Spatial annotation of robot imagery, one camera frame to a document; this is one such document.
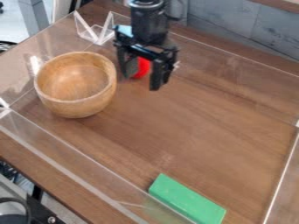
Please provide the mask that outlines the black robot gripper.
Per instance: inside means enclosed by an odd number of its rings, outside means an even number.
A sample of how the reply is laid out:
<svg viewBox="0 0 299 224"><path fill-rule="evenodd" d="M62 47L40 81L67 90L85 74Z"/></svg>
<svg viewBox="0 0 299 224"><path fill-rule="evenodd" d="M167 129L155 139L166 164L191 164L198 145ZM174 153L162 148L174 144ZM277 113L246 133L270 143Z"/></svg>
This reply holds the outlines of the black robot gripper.
<svg viewBox="0 0 299 224"><path fill-rule="evenodd" d="M145 42L133 33L130 25L118 24L114 28L117 56L122 74L130 79L138 72L138 57L153 62L153 73L150 75L150 90L158 91L171 77L174 63L178 60L179 48L174 41L165 36L158 41Z"/></svg>

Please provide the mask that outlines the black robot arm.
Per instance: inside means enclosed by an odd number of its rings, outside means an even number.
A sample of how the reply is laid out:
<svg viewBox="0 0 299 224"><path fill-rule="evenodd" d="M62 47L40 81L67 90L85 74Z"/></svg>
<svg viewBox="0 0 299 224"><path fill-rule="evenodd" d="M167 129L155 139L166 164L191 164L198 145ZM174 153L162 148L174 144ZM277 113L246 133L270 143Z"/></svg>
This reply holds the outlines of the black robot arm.
<svg viewBox="0 0 299 224"><path fill-rule="evenodd" d="M150 90L158 91L171 77L178 59L178 45L169 38L167 0L131 0L131 25L114 27L117 58L123 76L137 75L138 59L153 63Z"/></svg>

